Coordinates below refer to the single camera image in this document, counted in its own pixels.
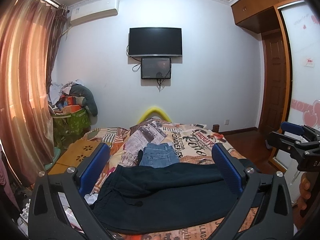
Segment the right hand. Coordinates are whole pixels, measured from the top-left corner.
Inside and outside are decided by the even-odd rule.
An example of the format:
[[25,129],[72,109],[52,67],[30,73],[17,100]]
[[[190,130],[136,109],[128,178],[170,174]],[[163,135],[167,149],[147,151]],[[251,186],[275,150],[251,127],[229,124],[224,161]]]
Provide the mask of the right hand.
[[304,173],[301,177],[300,185],[299,185],[300,196],[297,200],[297,206],[299,210],[305,210],[307,207],[306,201],[311,197],[310,186],[311,186],[311,183],[307,179],[306,173]]

